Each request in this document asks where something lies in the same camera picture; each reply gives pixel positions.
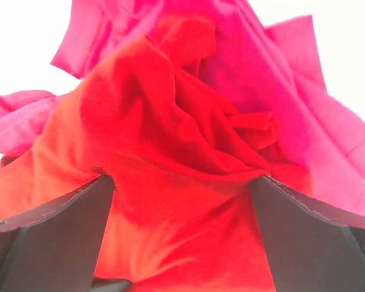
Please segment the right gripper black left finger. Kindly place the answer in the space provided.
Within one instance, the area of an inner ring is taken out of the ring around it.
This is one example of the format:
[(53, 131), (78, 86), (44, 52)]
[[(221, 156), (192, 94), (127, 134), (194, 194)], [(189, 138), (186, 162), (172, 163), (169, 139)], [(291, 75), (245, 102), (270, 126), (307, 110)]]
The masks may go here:
[(113, 193), (101, 176), (0, 220), (0, 291), (90, 291)]

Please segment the magenta t shirt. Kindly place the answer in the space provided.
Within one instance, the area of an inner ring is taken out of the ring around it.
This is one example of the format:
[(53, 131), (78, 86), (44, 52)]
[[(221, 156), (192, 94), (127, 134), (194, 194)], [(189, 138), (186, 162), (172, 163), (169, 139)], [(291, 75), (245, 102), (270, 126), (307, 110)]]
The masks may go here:
[[(266, 28), (245, 1), (74, 1), (52, 64), (81, 83), (106, 57), (154, 35), (172, 15), (214, 22), (215, 53), (202, 82), (241, 114), (274, 117), (283, 152), (310, 176), (310, 193), (301, 193), (365, 217), (365, 123), (328, 95), (309, 16)], [(1, 167), (33, 146), (69, 93), (0, 96), (0, 153), (10, 159)]]

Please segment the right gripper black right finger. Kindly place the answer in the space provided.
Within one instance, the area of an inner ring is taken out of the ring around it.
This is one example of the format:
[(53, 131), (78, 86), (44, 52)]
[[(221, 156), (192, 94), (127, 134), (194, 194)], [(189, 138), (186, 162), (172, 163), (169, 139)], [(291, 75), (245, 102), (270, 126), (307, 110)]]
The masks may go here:
[(365, 292), (365, 217), (269, 176), (250, 189), (277, 291)]

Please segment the red t shirt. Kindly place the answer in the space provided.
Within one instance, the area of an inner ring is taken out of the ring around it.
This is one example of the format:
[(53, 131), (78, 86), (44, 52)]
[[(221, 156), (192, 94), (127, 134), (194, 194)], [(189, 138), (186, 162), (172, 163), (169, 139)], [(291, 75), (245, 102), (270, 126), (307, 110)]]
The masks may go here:
[(0, 168), (0, 219), (101, 174), (116, 183), (96, 264), (133, 291), (273, 291), (248, 183), (310, 193), (270, 113), (241, 114), (202, 82), (215, 24), (165, 17), (102, 60), (33, 146)]

